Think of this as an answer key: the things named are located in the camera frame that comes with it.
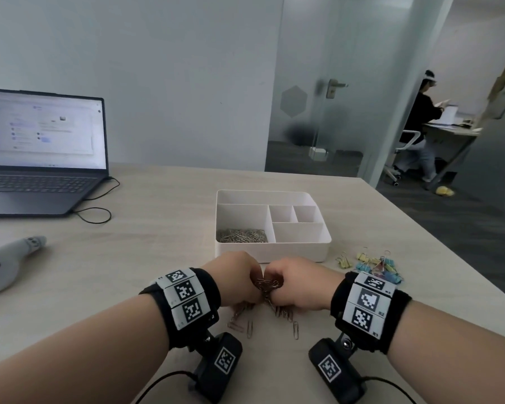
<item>storage organizer box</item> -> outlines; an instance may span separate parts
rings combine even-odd
[[[215,256],[246,251],[260,263],[285,256],[303,256],[315,262],[327,258],[331,236],[310,194],[290,191],[217,191]],[[263,229],[268,242],[221,243],[220,229]]]

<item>black hair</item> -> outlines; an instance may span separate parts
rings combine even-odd
[[[436,75],[434,75],[434,72],[432,72],[430,69],[427,69],[424,74],[425,76],[431,76],[433,78],[436,77]],[[421,82],[421,86],[419,87],[419,90],[423,89],[429,83],[433,83],[433,81],[429,79],[423,79],[423,81]]]

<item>person sitting on chair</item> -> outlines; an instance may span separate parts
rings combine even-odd
[[[413,163],[419,162],[423,167],[423,180],[429,183],[436,176],[435,153],[431,146],[426,142],[423,132],[423,124],[431,120],[439,119],[442,116],[445,105],[448,101],[442,102],[442,106],[437,108],[432,103],[430,96],[425,95],[431,87],[436,86],[436,78],[434,72],[427,70],[425,77],[421,82],[419,93],[415,98],[413,107],[411,108],[410,116],[406,122],[405,130],[417,130],[421,132],[419,138],[406,150],[402,158],[398,160],[394,169],[398,173],[406,172]],[[400,137],[401,143],[408,143],[414,135],[411,133],[403,133]]]

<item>black camera device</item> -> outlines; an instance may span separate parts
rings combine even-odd
[[[198,380],[191,381],[189,389],[199,392],[209,402],[216,404],[221,401],[241,357],[241,342],[227,332],[214,337],[206,331],[204,337],[189,346],[190,352],[194,350],[200,353],[202,361],[194,371]]]
[[[367,391],[361,376],[349,361],[356,351],[341,333],[336,341],[322,339],[309,350],[309,359],[340,404],[354,404]]]

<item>black wristband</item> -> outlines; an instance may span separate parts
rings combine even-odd
[[[175,324],[175,318],[172,314],[172,309],[168,303],[167,297],[165,296],[164,290],[157,283],[148,286],[141,292],[141,294],[149,293],[154,298],[157,306],[159,307],[159,311],[161,312],[162,318],[165,321],[166,331],[168,333],[169,349],[191,345],[191,343],[195,342],[196,339],[204,336],[204,332],[209,328],[209,326],[212,326],[219,320],[217,310],[221,306],[221,294],[219,292],[217,284],[213,280],[212,276],[203,269],[190,269],[194,272],[193,277],[196,276],[200,282],[201,287],[203,288],[203,293],[205,294],[207,303],[209,305],[209,311],[201,312],[202,316],[200,316],[198,319],[195,319],[194,321],[191,321],[190,324],[186,325],[180,330],[178,330]],[[194,299],[186,300],[183,305],[186,303],[192,303],[194,301]]]
[[[330,313],[336,319],[335,326],[358,348],[387,354],[398,322],[410,301],[407,293],[395,290],[394,285],[383,279],[348,272],[331,299]]]

